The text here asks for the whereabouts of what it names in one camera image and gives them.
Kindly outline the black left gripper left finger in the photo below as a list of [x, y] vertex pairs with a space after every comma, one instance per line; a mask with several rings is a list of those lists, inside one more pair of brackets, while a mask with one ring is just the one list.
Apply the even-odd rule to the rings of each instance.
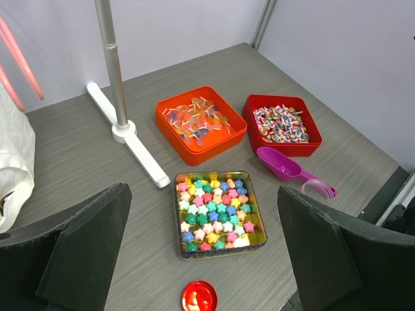
[[117, 183], [1, 234], [1, 309], [104, 310], [131, 201]]

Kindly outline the orange candy box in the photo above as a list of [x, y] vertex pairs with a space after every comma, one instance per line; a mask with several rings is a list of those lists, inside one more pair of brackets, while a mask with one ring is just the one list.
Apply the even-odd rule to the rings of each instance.
[[190, 166], [239, 144], [247, 130], [246, 121], [210, 86], [158, 102], [155, 122]]

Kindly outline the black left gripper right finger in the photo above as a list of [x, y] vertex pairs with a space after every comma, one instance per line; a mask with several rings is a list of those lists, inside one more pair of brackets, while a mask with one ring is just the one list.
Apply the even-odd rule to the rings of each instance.
[[414, 237], [291, 187], [278, 212], [304, 310], [413, 310]]

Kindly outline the purple plastic scoop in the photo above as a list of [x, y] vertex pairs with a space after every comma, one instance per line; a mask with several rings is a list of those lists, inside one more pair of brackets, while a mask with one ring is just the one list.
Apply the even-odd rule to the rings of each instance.
[[297, 179], [306, 183], [309, 180], [316, 179], [326, 187], [327, 192], [324, 194], [326, 198], [334, 198], [338, 194], [337, 189], [333, 186], [304, 170], [297, 162], [271, 147], [259, 147], [257, 149], [257, 156], [283, 181]]

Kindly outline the gold tin of star candies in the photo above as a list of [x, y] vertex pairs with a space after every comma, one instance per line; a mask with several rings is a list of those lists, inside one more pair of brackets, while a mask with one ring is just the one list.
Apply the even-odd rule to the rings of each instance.
[[182, 259], [254, 252], [266, 244], [267, 233], [246, 171], [180, 173], [173, 191]]

